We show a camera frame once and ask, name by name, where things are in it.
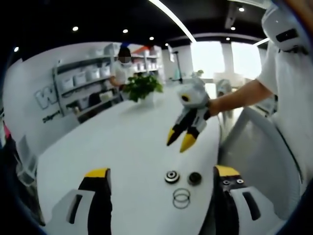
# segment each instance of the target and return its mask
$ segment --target small black disc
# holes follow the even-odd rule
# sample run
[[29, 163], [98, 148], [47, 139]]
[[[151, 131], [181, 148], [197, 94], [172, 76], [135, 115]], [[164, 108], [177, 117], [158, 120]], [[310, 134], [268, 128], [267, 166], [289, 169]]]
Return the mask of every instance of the small black disc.
[[189, 176], [188, 176], [188, 183], [192, 186], [198, 185], [201, 183], [202, 180], [202, 176], [197, 173], [197, 172], [192, 172]]

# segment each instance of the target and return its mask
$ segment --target white shirt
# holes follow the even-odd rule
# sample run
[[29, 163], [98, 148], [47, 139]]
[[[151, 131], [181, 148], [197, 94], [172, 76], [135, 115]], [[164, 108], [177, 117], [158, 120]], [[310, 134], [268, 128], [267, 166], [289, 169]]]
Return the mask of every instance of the white shirt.
[[124, 65], [117, 60], [112, 64], [111, 75], [115, 76], [117, 82], [127, 84], [128, 78], [134, 76], [134, 67], [131, 63]]
[[313, 178], [313, 65], [307, 55], [278, 51], [270, 42], [257, 79], [278, 95], [273, 121], [308, 182]]

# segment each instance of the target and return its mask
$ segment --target robotic claw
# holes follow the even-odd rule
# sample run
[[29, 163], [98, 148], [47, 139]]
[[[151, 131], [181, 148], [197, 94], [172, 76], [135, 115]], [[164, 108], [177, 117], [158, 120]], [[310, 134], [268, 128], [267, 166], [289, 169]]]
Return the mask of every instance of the robotic claw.
[[207, 106], [210, 97], [199, 78], [192, 79], [192, 84], [185, 85], [178, 95], [183, 110], [168, 134], [167, 146], [177, 140], [182, 132], [187, 131], [180, 147], [182, 153], [194, 145], [198, 135], [205, 129], [206, 121], [210, 118]]

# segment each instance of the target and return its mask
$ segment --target green plant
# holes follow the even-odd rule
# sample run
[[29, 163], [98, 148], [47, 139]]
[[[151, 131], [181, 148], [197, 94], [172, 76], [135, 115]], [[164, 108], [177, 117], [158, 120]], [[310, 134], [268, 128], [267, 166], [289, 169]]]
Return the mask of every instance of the green plant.
[[138, 102], [144, 99], [151, 92], [163, 92], [162, 85], [152, 76], [136, 76], [128, 78], [129, 83], [125, 85], [123, 91], [129, 94], [129, 99]]
[[201, 76], [202, 74], [204, 74], [204, 72], [203, 72], [203, 70], [198, 70], [197, 74], [198, 74], [199, 76]]

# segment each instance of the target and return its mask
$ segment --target person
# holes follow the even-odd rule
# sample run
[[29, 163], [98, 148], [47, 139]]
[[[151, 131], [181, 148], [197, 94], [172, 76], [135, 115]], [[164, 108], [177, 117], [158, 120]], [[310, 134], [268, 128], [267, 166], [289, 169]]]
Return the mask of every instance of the person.
[[266, 10], [262, 27], [270, 39], [261, 74], [237, 91], [210, 100], [211, 116], [279, 97], [271, 117], [293, 153], [305, 185], [313, 177], [313, 65], [307, 50], [276, 5]]
[[128, 47], [121, 47], [118, 53], [118, 59], [112, 64], [111, 85], [119, 87], [120, 90], [128, 83], [128, 78], [134, 76], [132, 56]]

